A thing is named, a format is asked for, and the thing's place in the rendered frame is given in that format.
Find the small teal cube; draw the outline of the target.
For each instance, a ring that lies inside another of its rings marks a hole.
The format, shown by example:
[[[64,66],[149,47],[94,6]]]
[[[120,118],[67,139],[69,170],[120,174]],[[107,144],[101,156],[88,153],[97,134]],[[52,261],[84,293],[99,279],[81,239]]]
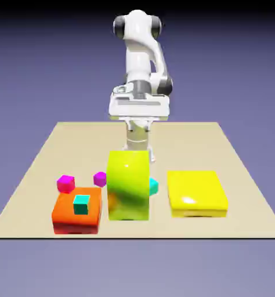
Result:
[[[155,195],[155,194],[157,194],[158,187],[159,187],[159,183],[155,179],[150,178],[150,181],[149,181],[150,194],[149,195]]]
[[[78,194],[74,197],[73,210],[75,215],[87,215],[89,212],[90,195]]]

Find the small magenta cube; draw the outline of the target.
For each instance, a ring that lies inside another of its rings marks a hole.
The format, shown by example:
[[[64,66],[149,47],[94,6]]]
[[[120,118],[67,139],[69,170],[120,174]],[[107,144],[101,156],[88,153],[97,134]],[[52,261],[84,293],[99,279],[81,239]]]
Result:
[[[60,193],[70,193],[75,189],[75,177],[62,175],[57,180],[57,189]]]
[[[93,183],[96,186],[104,187],[106,185],[106,173],[105,172],[97,172],[93,176]]]

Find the large lime green box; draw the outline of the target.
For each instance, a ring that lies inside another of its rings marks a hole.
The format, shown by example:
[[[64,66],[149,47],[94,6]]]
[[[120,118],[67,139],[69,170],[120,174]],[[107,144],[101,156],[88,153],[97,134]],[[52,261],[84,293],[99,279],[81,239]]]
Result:
[[[148,151],[111,151],[106,179],[110,220],[149,220]]]

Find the large orange box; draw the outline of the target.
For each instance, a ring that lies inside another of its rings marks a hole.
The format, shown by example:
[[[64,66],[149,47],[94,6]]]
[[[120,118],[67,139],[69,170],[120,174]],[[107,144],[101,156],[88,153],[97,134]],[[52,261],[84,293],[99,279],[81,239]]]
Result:
[[[75,215],[74,197],[90,195],[87,215]],[[55,234],[97,234],[102,211],[102,190],[99,187],[76,187],[70,193],[60,193],[52,211]]]

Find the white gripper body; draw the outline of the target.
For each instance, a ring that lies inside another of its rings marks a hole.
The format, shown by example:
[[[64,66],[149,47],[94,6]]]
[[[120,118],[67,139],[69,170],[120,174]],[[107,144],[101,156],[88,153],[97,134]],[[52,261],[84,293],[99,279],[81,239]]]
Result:
[[[113,120],[150,119],[167,120],[169,117],[169,97],[146,94],[145,99],[134,99],[132,93],[111,93],[108,107]]]

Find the large yellow box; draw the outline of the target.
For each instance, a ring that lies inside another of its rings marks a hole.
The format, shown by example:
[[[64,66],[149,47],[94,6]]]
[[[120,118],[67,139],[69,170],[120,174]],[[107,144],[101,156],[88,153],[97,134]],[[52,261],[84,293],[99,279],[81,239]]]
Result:
[[[225,217],[228,200],[214,171],[168,171],[171,215],[183,217]]]

